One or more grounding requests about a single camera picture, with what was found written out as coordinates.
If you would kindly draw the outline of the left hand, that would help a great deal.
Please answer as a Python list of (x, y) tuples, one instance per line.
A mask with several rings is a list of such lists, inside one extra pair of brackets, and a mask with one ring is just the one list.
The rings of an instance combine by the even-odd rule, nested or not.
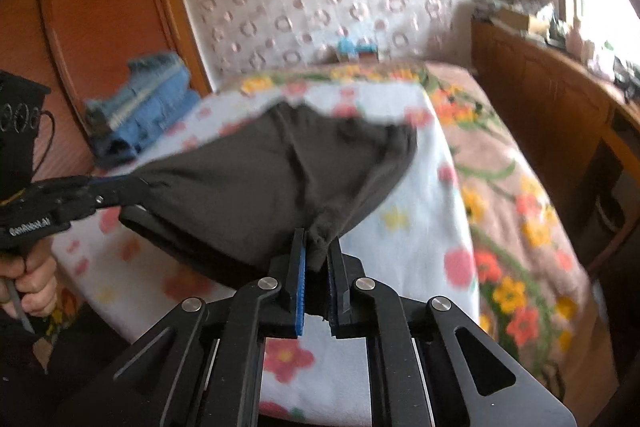
[(1, 254), (1, 309), (12, 319), (17, 320), (18, 315), (6, 290), (7, 280), (12, 280), (17, 292), (23, 295), (21, 306), (25, 313), (47, 317), (54, 310), (58, 281), (51, 245), (51, 237), (46, 237), (35, 243), (25, 258)]

